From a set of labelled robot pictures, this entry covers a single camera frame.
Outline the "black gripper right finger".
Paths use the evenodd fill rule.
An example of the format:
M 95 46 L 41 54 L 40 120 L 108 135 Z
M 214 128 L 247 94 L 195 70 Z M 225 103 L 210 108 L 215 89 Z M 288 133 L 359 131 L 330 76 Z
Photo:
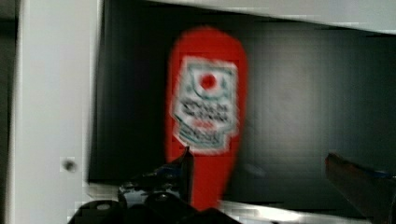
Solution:
M 379 172 L 330 153 L 326 176 L 335 188 L 373 224 L 395 224 L 395 175 Z

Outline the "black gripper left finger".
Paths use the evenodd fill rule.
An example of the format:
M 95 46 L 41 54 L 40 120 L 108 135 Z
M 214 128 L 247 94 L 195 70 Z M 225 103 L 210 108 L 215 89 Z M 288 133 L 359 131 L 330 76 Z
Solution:
M 155 170 L 136 175 L 120 185 L 118 199 L 126 206 L 142 203 L 154 193 L 170 193 L 182 201 L 191 201 L 193 156 L 189 147 L 182 154 Z

